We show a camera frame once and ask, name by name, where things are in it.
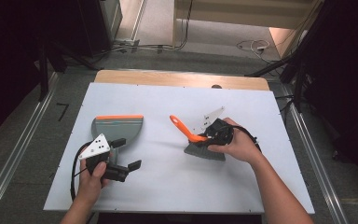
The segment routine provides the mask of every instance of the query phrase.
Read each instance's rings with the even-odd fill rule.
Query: plastic part
[[[213,151],[208,150],[208,147],[205,145],[197,146],[194,143],[190,143],[185,148],[185,153],[192,155],[192,156],[207,159],[207,160],[214,160],[214,161],[225,161],[226,160],[226,156],[224,153],[213,152]]]
[[[106,172],[103,175],[103,178],[116,180],[120,182],[126,181],[127,175],[135,170],[141,168],[142,161],[135,161],[128,165],[128,167],[113,165],[106,167]]]
[[[92,175],[92,172],[94,172],[95,167],[97,167],[98,163],[101,161],[107,162],[109,158],[110,152],[105,152],[100,155],[96,155],[93,157],[86,158],[86,167],[89,170],[89,174]]]
[[[92,121],[91,133],[94,138],[100,133],[108,140],[125,138],[128,145],[141,131],[143,122],[143,115],[98,116]]]
[[[174,115],[170,115],[172,123],[188,138],[190,142],[203,142],[208,140],[205,136],[193,134],[185,124]]]
[[[110,143],[110,157],[109,157],[109,164],[116,165],[117,158],[118,158],[118,148],[126,145],[126,139],[120,138],[118,140],[112,141]]]
[[[214,112],[204,115],[204,120],[201,125],[201,129],[205,131],[209,126],[211,126],[216,119],[223,113],[225,108],[222,106],[219,109],[215,110]]]
[[[92,143],[79,155],[80,160],[93,157],[110,151],[110,146],[103,133],[92,141]]]
[[[234,137],[234,129],[222,119],[217,119],[209,126],[204,135],[208,137],[208,141],[204,145],[220,145],[230,144]]]

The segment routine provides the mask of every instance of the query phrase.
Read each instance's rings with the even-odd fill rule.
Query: fingers
[[[237,122],[235,122],[231,118],[225,118],[225,119],[223,119],[223,121],[225,121],[225,122],[227,122],[228,124],[231,124],[231,125],[239,125]]]
[[[210,145],[208,146],[208,150],[214,152],[225,152],[227,146],[218,146],[218,145]]]
[[[84,170],[86,169],[86,160],[81,160],[80,161],[80,170]]]
[[[109,184],[109,180],[108,180],[108,179],[103,179],[102,187],[104,188],[104,187],[107,186],[108,184]]]
[[[97,167],[95,167],[94,172],[92,172],[92,176],[100,179],[101,177],[103,177],[105,170],[106,162],[101,161],[100,163],[98,163]]]

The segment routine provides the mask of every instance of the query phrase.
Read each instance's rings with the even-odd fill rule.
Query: white table
[[[208,161],[183,152],[186,138],[169,119],[176,115],[195,127],[203,114],[220,106],[221,116],[245,126],[263,154],[308,213],[314,213],[289,137],[271,91],[90,83],[73,133],[62,155],[45,210],[64,211],[73,158],[90,140],[90,125],[99,115],[143,114],[138,138],[120,149],[118,163],[142,160],[126,182],[103,189],[94,210],[137,213],[260,214],[264,212],[251,167],[227,155]]]

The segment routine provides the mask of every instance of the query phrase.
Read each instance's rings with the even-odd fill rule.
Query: hand
[[[240,126],[234,120],[225,118],[225,122],[231,125]],[[214,152],[223,152],[231,155],[237,160],[247,161],[252,164],[255,158],[261,154],[252,139],[244,132],[234,129],[234,137],[229,145],[210,145],[208,149]]]
[[[86,169],[86,160],[80,161],[80,170]],[[95,167],[92,175],[88,170],[85,170],[80,174],[79,187],[75,200],[84,203],[85,205],[93,206],[100,196],[101,188],[105,187],[109,180],[103,179],[101,183],[101,177],[105,173],[106,163],[101,161]]]
[[[86,169],[86,160],[80,161],[80,171]],[[101,193],[101,188],[108,184],[104,179],[101,183],[101,177],[106,170],[106,163],[101,161],[95,167],[90,175],[88,170],[80,173],[80,183],[74,202],[68,212],[63,217],[61,224],[86,223],[87,216],[92,206],[97,202]]]

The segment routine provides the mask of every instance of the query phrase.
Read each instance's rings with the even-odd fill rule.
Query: orange tool
[[[190,142],[203,142],[208,140],[207,137],[199,136],[190,132],[185,124],[174,115],[170,115],[172,123],[188,138]]]

